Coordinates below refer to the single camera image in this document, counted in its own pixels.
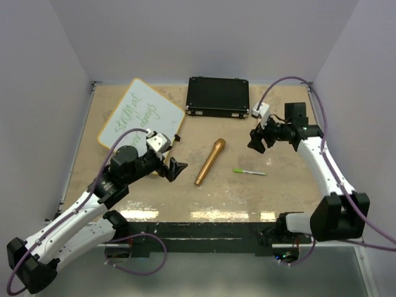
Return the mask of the white green whiteboard marker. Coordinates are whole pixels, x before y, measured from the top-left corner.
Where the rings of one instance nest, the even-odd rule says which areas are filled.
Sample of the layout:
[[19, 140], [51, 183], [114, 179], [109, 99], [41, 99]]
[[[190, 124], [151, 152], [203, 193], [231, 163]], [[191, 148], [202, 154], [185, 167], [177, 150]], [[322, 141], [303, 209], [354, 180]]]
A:
[[259, 176], [265, 176], [265, 173], [261, 173], [261, 172], [256, 172], [256, 171], [248, 171], [248, 170], [242, 170], [242, 173], [246, 173], [246, 174], [254, 174], [254, 175], [259, 175]]

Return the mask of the yellow framed whiteboard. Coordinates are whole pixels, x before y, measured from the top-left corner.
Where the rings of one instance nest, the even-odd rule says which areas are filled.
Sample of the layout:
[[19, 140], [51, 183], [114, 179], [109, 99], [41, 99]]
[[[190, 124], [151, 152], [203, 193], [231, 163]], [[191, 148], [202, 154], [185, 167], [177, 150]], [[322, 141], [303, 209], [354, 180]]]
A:
[[135, 78], [102, 127], [97, 141], [108, 152], [131, 145], [142, 156], [147, 151], [143, 130], [161, 133], [173, 143], [184, 118], [182, 108], [143, 80]]

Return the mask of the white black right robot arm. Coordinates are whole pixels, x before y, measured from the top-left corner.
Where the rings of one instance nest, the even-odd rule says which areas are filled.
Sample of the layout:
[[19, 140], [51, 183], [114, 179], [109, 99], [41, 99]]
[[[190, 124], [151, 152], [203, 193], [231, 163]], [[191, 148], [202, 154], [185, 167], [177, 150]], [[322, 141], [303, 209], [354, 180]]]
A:
[[276, 142], [288, 142], [303, 158], [319, 187], [322, 199], [312, 214], [281, 213], [275, 234], [279, 241], [290, 243], [298, 233], [313, 236], [317, 241], [355, 239], [362, 236], [368, 214], [369, 197], [358, 193], [344, 178], [334, 162], [324, 133], [317, 124], [310, 124], [306, 104], [285, 104], [285, 118], [270, 112], [270, 106], [257, 102], [251, 115], [259, 119], [251, 130], [248, 147], [259, 153]]

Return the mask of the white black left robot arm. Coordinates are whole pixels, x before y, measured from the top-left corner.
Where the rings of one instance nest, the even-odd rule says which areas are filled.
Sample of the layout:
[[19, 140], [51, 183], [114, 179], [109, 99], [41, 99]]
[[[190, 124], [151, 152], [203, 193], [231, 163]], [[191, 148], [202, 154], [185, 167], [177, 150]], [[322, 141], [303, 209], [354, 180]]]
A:
[[129, 185], [156, 172], [169, 182], [187, 168], [175, 158], [164, 163], [162, 148], [149, 148], [142, 156], [133, 146], [122, 146], [105, 160], [98, 176], [77, 201], [58, 218], [27, 239], [14, 238], [7, 244], [12, 272], [7, 294], [18, 278], [23, 288], [35, 294], [53, 282], [70, 262], [95, 246], [128, 236], [126, 219], [112, 208], [129, 193]]

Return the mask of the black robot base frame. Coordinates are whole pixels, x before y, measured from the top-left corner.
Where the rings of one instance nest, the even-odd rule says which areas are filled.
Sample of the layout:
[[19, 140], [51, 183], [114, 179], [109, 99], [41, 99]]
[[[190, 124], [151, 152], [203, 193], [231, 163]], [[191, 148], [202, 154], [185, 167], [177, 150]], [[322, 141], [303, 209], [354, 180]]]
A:
[[311, 239], [296, 233], [279, 235], [267, 222], [129, 222], [116, 231], [112, 243], [131, 243], [132, 257], [162, 252], [160, 238], [170, 253], [254, 254], [271, 256], [275, 245], [290, 247]]

